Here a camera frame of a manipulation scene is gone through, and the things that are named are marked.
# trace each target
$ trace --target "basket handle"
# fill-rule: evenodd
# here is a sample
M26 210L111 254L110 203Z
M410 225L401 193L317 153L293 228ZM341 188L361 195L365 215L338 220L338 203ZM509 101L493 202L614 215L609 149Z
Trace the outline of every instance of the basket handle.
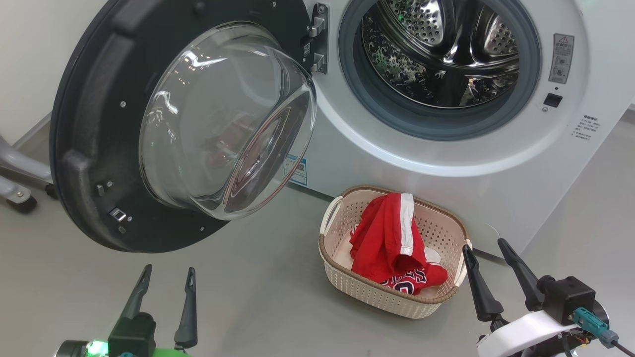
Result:
M469 239L465 240L465 244L469 245L470 249L472 249L472 242ZM465 262L463 260L463 253L461 253L461 258L458 260L458 268L456 278L454 279L454 286L457 288L463 283L465 276L467 275L467 267L465 266Z
M326 213L324 213L324 217L322 218L322 224L319 227L319 233L326 236L328 231L331 229L331 223L333 223L333 218L339 212L340 207L342 206L343 197L336 197L328 208L326 209Z

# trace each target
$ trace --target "open round door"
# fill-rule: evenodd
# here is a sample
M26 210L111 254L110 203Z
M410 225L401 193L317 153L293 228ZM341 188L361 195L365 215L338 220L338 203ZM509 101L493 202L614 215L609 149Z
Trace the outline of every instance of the open round door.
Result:
M313 131L307 28L300 0L109 1L51 121L75 224L112 249L168 252L269 202Z

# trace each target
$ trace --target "white wall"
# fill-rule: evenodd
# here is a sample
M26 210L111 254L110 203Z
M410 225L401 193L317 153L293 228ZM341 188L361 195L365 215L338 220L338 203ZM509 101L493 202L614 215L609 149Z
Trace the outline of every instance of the white wall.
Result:
M51 111L70 54L104 3L0 1L0 135L10 144Z

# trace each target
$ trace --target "front-loading washing machine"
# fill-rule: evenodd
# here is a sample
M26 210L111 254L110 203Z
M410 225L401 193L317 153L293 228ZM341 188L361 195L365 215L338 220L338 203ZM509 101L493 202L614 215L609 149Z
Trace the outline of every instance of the front-loading washing machine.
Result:
M454 211L480 250L521 251L633 97L633 10L110 0L55 99L58 196L98 243L165 252L289 180L375 184Z

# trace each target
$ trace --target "laundry basket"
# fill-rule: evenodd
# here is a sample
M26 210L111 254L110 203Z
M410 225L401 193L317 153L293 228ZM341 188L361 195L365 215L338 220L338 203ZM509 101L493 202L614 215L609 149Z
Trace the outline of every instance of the laundry basket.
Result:
M457 292L467 270L462 249L472 246L467 229L451 212L415 198L414 219L426 247L441 256L448 280L425 288L419 295L393 290L351 271L351 230L361 221L370 201L394 191L372 186L349 189L331 202L322 219L319 251L329 281L335 288L379 309L407 318L420 319L432 314Z

